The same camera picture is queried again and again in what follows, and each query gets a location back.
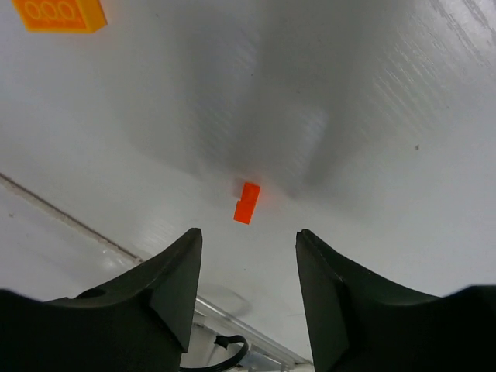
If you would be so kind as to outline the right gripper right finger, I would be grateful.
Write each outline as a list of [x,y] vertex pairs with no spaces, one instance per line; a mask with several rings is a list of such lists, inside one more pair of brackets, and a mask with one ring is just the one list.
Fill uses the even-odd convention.
[[301,294],[317,371],[493,371],[495,288],[436,297],[396,284],[304,229]]

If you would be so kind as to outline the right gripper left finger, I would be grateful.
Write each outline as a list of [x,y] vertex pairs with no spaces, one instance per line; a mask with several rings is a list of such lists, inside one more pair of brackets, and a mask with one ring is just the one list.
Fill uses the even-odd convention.
[[177,371],[202,261],[189,229],[163,252],[75,298],[1,291],[3,371]]

